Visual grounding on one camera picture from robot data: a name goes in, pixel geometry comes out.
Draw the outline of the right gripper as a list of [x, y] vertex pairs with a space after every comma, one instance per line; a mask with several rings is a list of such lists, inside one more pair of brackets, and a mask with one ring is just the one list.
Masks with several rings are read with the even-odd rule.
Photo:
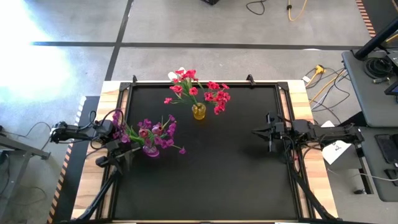
[[292, 137], [293, 132], [292, 132], [292, 128], [286, 126], [285, 122], [276, 122], [276, 123], [271, 123], [268, 124], [269, 126], [269, 130], [267, 127], [261, 127], [261, 128], [255, 128], [252, 130], [253, 134], [255, 134], [256, 136], [263, 138], [263, 139], [267, 139], [268, 137], [270, 139], [283, 139], [283, 138], [287, 138], [287, 137]]

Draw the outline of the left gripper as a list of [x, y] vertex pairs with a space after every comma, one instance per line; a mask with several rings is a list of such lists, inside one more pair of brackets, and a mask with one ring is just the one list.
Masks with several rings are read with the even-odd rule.
[[113, 140], [105, 144], [107, 155], [101, 156], [95, 160], [95, 164], [99, 167], [115, 166], [119, 167], [120, 158], [123, 157], [127, 164], [130, 164], [134, 158], [135, 151], [140, 150], [140, 147], [131, 149], [124, 148], [124, 144], [120, 140]]

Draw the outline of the red artificial flower bunch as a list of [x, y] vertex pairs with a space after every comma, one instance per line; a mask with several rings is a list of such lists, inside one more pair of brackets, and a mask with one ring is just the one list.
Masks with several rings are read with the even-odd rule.
[[231, 95], [227, 92], [229, 86], [225, 83], [208, 82], [207, 87], [204, 92], [205, 101], [211, 103], [214, 106], [214, 114], [219, 115], [225, 111], [226, 104], [231, 99]]
[[175, 94], [176, 99], [166, 97], [164, 103], [178, 104], [190, 101], [193, 105], [197, 104], [198, 88], [193, 86], [193, 82], [197, 81], [196, 70], [186, 70], [186, 74], [177, 82], [172, 82], [172, 86], [169, 87]]

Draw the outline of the yellow glass vase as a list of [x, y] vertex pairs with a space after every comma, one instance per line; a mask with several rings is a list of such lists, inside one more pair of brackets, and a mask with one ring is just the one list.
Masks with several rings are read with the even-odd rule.
[[192, 106], [192, 113], [196, 120], [202, 120], [206, 115], [206, 106], [203, 103], [197, 103]]

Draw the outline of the white artificial tulip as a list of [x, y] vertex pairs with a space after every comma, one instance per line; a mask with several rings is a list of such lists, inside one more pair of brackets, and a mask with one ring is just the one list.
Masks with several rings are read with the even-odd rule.
[[169, 72], [167, 76], [172, 82], [177, 82], [184, 74], [186, 74], [186, 70], [183, 67], [180, 67], [178, 70]]

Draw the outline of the purple glass vase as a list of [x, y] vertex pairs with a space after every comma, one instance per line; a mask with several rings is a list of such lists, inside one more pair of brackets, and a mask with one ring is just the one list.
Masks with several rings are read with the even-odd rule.
[[156, 146], [143, 146], [142, 150], [149, 157], [157, 157], [160, 154]]

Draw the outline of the black striped-edge floor mat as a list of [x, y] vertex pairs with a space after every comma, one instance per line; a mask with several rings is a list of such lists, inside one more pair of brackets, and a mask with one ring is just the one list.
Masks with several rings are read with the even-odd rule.
[[375, 37], [398, 17], [395, 0], [355, 0], [370, 37]]
[[73, 140], [72, 143], [67, 145], [45, 224], [54, 224], [71, 219], [88, 146], [88, 141], [79, 142], [77, 140]]

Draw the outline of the black table mat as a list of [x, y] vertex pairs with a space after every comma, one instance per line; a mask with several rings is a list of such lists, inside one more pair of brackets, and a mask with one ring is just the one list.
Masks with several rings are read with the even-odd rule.
[[287, 166], [252, 133], [277, 111], [272, 87], [229, 89], [224, 112], [196, 120], [186, 104], [166, 105], [168, 88], [138, 88], [128, 123], [175, 117], [175, 146], [157, 157], [137, 152], [119, 182], [120, 220], [293, 220]]

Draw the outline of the grey side table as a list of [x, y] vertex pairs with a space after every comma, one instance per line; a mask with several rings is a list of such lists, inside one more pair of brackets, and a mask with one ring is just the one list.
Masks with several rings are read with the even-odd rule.
[[0, 166], [6, 165], [5, 174], [0, 174], [0, 223], [5, 218], [7, 207], [19, 188], [32, 156], [47, 160], [50, 153], [8, 137], [0, 125]]

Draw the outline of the grey desk with tablet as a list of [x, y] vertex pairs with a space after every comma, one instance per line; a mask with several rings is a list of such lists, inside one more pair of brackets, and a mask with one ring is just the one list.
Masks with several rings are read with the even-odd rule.
[[398, 202], [398, 186], [391, 181], [381, 180], [381, 178], [388, 179], [384, 172], [386, 169], [396, 169], [396, 166], [386, 162], [375, 138], [375, 135], [378, 134], [398, 134], [398, 129], [368, 127], [359, 127], [358, 129], [364, 138], [361, 149], [368, 164], [368, 173], [374, 176], [375, 191], [383, 202]]

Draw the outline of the black tablet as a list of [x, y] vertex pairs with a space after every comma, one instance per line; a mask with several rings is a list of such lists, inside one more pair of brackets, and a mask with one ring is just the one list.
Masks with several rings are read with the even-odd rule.
[[375, 139], [385, 161], [398, 164], [398, 134], [377, 134]]

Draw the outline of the black device with screen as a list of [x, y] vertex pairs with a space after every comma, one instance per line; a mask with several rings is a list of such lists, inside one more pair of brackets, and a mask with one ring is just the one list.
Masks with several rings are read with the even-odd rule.
[[398, 96], [398, 81], [394, 82], [391, 86], [389, 86], [384, 93], [386, 95]]

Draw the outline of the black round pole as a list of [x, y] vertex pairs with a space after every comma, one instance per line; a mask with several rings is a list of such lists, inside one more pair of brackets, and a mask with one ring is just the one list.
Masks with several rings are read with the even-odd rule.
[[367, 57], [376, 47], [379, 47], [385, 42], [396, 30], [398, 29], [398, 17], [396, 17], [391, 23], [383, 28], [380, 33], [376, 34], [369, 42], [361, 47], [355, 54], [354, 57], [358, 60], [362, 60]]

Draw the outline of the black diagonal frame strut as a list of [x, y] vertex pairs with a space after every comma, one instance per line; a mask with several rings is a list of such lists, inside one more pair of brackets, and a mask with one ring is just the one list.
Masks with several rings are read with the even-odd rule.
[[335, 217], [328, 213], [326, 208], [319, 202], [313, 192], [310, 190], [309, 186], [304, 182], [304, 180], [298, 175], [298, 172], [295, 170], [294, 163], [290, 163], [290, 170], [292, 172], [292, 177], [299, 184], [301, 189], [303, 190], [305, 197], [309, 199], [312, 206], [318, 212], [323, 220], [335, 220]]
[[75, 219], [75, 221], [89, 223], [90, 221], [92, 221], [91, 217], [94, 215], [94, 213], [96, 213], [95, 220], [102, 220], [101, 216], [105, 196], [120, 176], [121, 173], [119, 169], [114, 168], [109, 177], [102, 183], [101, 188], [97, 195], [94, 197], [93, 201], [89, 204], [86, 210], [78, 218]]

